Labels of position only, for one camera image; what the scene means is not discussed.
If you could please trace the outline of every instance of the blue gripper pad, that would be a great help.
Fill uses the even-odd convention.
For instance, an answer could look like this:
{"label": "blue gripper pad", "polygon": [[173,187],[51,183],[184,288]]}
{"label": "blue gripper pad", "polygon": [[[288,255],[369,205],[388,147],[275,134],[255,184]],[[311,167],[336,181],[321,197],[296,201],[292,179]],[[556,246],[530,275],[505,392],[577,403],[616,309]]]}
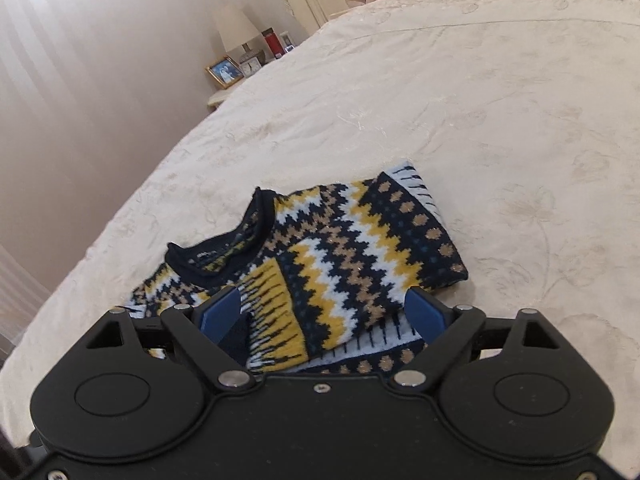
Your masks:
{"label": "blue gripper pad", "polygon": [[196,307],[191,319],[209,340],[218,344],[239,317],[240,292],[234,286],[226,286]]}
{"label": "blue gripper pad", "polygon": [[404,313],[409,324],[427,344],[433,343],[454,319],[448,306],[419,286],[412,286],[404,295]]}

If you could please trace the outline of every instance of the lampshade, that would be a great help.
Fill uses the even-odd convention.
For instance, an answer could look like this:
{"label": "lampshade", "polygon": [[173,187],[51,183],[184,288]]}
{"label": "lampshade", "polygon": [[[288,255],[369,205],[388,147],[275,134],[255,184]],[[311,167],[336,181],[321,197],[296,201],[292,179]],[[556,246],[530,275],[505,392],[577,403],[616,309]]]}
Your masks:
{"label": "lampshade", "polygon": [[214,19],[227,52],[260,36],[260,32],[244,12],[233,5],[216,12]]}

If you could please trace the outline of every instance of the bedspread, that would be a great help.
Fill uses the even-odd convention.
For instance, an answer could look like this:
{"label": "bedspread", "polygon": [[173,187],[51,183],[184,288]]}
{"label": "bedspread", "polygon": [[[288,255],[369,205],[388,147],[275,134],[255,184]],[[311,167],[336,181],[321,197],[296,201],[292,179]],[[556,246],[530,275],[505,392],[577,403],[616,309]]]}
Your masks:
{"label": "bedspread", "polygon": [[255,186],[411,159],[492,316],[539,308],[612,388],[603,455],[640,470],[640,2],[380,0],[327,23],[189,133],[44,305],[0,373],[31,430],[57,359],[161,261],[231,229]]}

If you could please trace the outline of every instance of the nightstand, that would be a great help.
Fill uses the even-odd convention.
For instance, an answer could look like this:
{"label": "nightstand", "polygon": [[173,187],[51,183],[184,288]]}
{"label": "nightstand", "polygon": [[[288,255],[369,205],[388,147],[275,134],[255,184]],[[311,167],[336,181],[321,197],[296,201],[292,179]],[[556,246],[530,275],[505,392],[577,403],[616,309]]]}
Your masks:
{"label": "nightstand", "polygon": [[244,83],[246,79],[241,79],[235,85],[230,86],[226,90],[218,90],[215,94],[213,94],[209,101],[207,102],[207,106],[211,108],[212,112],[215,112],[218,107],[226,101],[226,99],[233,93],[233,91],[238,88],[242,83]]}

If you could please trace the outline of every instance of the knit garment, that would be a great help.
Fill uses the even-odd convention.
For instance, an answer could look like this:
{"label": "knit garment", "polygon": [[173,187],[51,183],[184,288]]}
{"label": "knit garment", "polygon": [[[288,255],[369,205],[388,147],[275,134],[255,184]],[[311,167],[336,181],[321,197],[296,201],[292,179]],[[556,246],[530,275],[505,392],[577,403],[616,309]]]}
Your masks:
{"label": "knit garment", "polygon": [[404,162],[286,196],[256,189],[234,231],[169,244],[125,306],[132,317],[158,316],[235,285],[249,370],[390,373],[423,346],[404,317],[406,290],[467,277],[427,187]]}

